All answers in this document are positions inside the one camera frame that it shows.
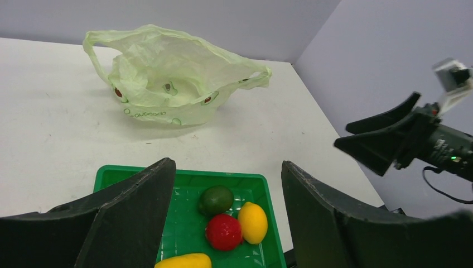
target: green bin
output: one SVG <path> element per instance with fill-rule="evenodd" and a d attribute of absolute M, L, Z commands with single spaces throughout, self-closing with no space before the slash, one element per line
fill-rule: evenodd
<path fill-rule="evenodd" d="M 103 166 L 97 172 L 94 192 L 143 169 L 132 166 Z M 235 201 L 227 214 L 233 217 L 238 215 L 246 201 L 258 204 L 264 209 L 268 217 L 268 233 L 261 244 L 250 245 L 245 242 L 229 252 L 217 251 L 209 245 L 205 238 L 205 227 L 209 219 L 198 213 L 197 201 L 205 189 L 214 185 L 224 185 L 232 190 Z M 285 268 L 266 179 L 256 174 L 177 170 L 156 261 L 187 253 L 209 255 L 213 268 Z"/>

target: plastic bag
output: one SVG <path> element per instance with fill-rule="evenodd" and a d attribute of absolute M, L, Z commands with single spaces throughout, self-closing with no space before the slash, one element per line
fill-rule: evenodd
<path fill-rule="evenodd" d="M 93 45 L 122 54 L 105 73 Z M 90 31 L 83 42 L 95 70 L 124 105 L 143 121 L 177 125 L 207 122 L 238 88 L 267 87 L 270 68 L 185 32 L 155 25 L 133 31 Z"/>

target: table surface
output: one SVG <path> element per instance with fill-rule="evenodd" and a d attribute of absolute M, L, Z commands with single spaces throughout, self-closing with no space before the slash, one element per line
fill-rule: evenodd
<path fill-rule="evenodd" d="M 118 52 L 97 47 L 111 69 Z M 107 164 L 262 174 L 283 249 L 292 248 L 281 187 L 291 160 L 324 183 L 383 204 L 357 163 L 333 147 L 338 134 L 289 63 L 269 88 L 237 90 L 207 124 L 161 129 L 123 114 L 79 45 L 0 39 L 0 216 L 47 212 L 92 193 Z"/>

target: gray wall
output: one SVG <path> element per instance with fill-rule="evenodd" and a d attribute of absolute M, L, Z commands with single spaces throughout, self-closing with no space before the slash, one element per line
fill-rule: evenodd
<path fill-rule="evenodd" d="M 255 59 L 295 62 L 340 0 L 0 0 L 0 37 L 81 44 L 90 30 L 186 31 Z"/>
<path fill-rule="evenodd" d="M 431 65 L 448 56 L 473 64 L 472 13 L 472 0 L 343 0 L 295 68 L 344 136 L 347 123 L 387 111 L 414 90 L 422 93 L 419 104 L 435 102 L 442 89 Z M 443 123 L 473 133 L 472 104 L 470 96 Z M 402 207 L 425 218 L 462 207 L 423 182 L 424 166 L 417 160 L 382 178 L 364 171 L 390 209 Z M 448 174 L 429 175 L 440 189 L 473 199 L 471 183 Z"/>

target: yellow fruit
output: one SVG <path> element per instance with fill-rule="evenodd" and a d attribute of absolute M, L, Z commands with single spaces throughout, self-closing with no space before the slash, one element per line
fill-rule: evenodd
<path fill-rule="evenodd" d="M 268 219 L 264 210 L 251 202 L 246 202 L 238 213 L 243 238 L 253 245 L 261 243 L 268 232 Z"/>
<path fill-rule="evenodd" d="M 203 253 L 192 253 L 162 260 L 155 268 L 212 268 L 212 262 Z"/>

